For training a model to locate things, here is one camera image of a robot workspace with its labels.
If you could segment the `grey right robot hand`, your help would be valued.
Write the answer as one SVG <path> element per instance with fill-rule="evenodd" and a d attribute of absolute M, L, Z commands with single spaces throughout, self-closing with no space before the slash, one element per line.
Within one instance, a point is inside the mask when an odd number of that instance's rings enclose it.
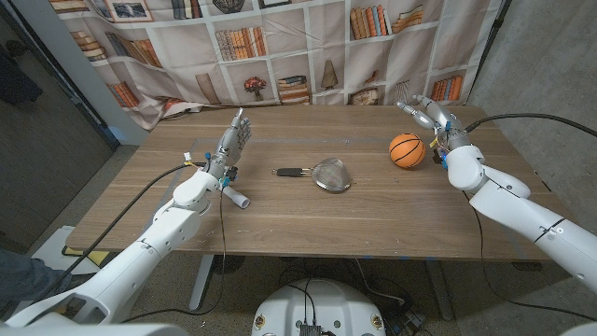
<path fill-rule="evenodd" d="M 440 147 L 452 151 L 471 145 L 465 127 L 450 110 L 428 97 L 414 95 L 414 98 L 423 105 L 425 111 L 407 105 L 404 101 L 397 101 L 396 106 L 410 114 L 424 129 L 433 130 Z"/>

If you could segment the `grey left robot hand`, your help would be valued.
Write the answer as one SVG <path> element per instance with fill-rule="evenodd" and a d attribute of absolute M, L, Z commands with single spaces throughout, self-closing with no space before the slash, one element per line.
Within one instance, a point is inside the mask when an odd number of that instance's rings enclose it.
<path fill-rule="evenodd" d="M 227 169 L 238 162 L 250 137 L 251 122 L 249 118 L 243 117 L 243 108 L 240 107 L 203 171 L 215 178 L 223 177 Z"/>

